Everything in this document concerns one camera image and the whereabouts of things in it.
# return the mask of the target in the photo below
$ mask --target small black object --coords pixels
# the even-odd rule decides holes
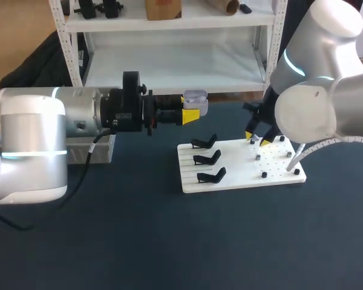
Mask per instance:
[[[106,18],[117,18],[123,5],[117,0],[103,0],[103,10],[105,11]]]
[[[143,123],[142,96],[138,71],[124,71],[122,89],[113,88],[101,98],[100,116],[104,128],[118,132],[140,132]]]
[[[94,5],[92,0],[79,0],[79,9],[75,9],[75,13],[81,13],[83,18],[92,19],[96,17],[96,9],[100,10],[99,5]]]
[[[247,6],[246,4],[241,4],[240,5],[240,10],[244,13],[244,14],[250,14],[252,13],[252,10],[250,9],[249,6]]]
[[[215,183],[218,184],[223,176],[226,175],[226,168],[222,167],[216,175],[211,175],[207,173],[198,173],[197,178],[199,183]]]
[[[221,156],[220,150],[215,151],[212,157],[205,157],[201,155],[194,155],[195,165],[215,165]]]
[[[217,134],[213,134],[213,136],[211,136],[208,142],[198,139],[192,139],[191,144],[193,149],[195,148],[195,146],[199,148],[211,149],[217,140],[218,140]]]

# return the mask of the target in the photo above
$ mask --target black holder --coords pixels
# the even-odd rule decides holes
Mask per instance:
[[[205,157],[201,155],[194,155],[194,162],[195,165],[199,163],[198,165],[215,165],[217,161],[219,160],[219,157],[221,156],[220,150],[215,151],[212,157]]]
[[[222,167],[216,175],[211,175],[207,173],[198,173],[197,178],[199,183],[214,183],[218,184],[223,176],[226,175],[226,168]]]
[[[117,18],[123,9],[123,5],[117,0],[103,0],[103,10],[106,18]]]
[[[79,0],[79,9],[75,9],[75,13],[81,13],[83,18],[92,19],[96,17],[96,8],[98,5],[94,5],[92,0]]]
[[[212,146],[214,146],[215,142],[218,140],[218,136],[217,134],[213,134],[213,136],[211,136],[210,140],[207,141],[202,141],[202,140],[198,140],[198,139],[192,139],[191,140],[191,144],[192,144],[192,148],[195,149],[195,147],[199,147],[199,148],[205,148],[205,149],[211,149]]]

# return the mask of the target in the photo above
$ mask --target white pegboard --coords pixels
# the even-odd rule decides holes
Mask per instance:
[[[194,164],[194,155],[211,157],[218,149],[221,157],[214,166]],[[287,152],[291,152],[292,156],[295,154],[290,141],[286,138],[281,142],[280,137],[264,147],[260,147],[259,142],[250,144],[246,139],[219,141],[211,149],[193,149],[191,144],[179,145],[177,153],[183,192],[212,192],[305,182],[307,177],[300,163],[290,172],[286,171],[292,159],[287,157]],[[259,161],[255,158],[258,154],[261,155]],[[198,183],[197,173],[216,175],[222,167],[226,168],[227,174],[220,183]],[[299,175],[294,174],[295,169],[300,170]],[[261,177],[263,172],[267,172],[266,178]]]

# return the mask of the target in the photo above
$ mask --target black table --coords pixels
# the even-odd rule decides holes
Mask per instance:
[[[112,164],[91,166],[46,224],[0,223],[0,290],[363,289],[363,145],[306,158],[304,185],[182,193],[177,145],[244,138],[249,117],[216,104],[152,138],[119,135]],[[69,167],[69,187],[81,170]],[[0,212],[26,224],[54,204]]]

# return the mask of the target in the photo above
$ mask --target white cap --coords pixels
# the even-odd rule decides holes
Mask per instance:
[[[291,86],[278,97],[275,117],[280,131],[296,143],[311,143],[336,133],[335,110],[322,86]]]
[[[316,0],[309,10],[323,29],[337,36],[352,38],[362,33],[361,14],[343,0]]]
[[[0,115],[47,114],[65,115],[62,101],[44,95],[17,95],[0,105]]]

